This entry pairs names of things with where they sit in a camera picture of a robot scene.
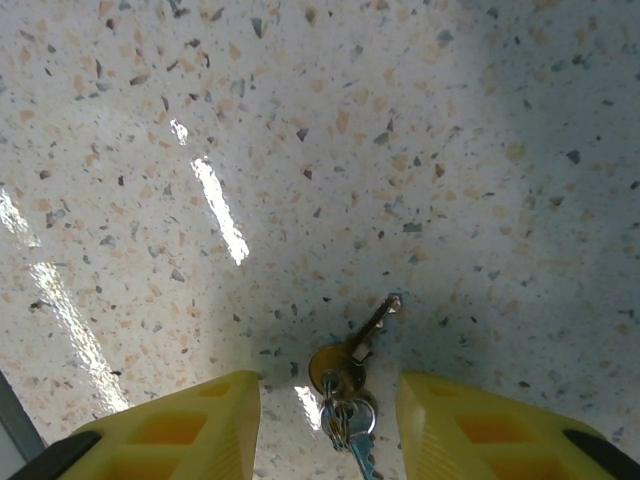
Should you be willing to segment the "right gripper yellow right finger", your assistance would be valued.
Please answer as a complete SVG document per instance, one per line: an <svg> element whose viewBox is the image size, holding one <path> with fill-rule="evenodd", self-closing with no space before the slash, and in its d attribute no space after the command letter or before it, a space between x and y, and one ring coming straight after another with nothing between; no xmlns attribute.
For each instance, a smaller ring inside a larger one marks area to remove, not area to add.
<svg viewBox="0 0 640 480"><path fill-rule="evenodd" d="M602 479L565 436L588 425L427 373L398 380L398 429L409 479Z"/></svg>

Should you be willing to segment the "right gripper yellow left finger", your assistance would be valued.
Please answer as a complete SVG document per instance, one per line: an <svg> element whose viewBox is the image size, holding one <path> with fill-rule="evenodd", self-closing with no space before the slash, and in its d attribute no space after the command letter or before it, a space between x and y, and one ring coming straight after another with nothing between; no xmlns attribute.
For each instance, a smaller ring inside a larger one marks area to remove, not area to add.
<svg viewBox="0 0 640 480"><path fill-rule="evenodd" d="M250 479L257 373L235 371L84 425L100 440L64 479Z"/></svg>

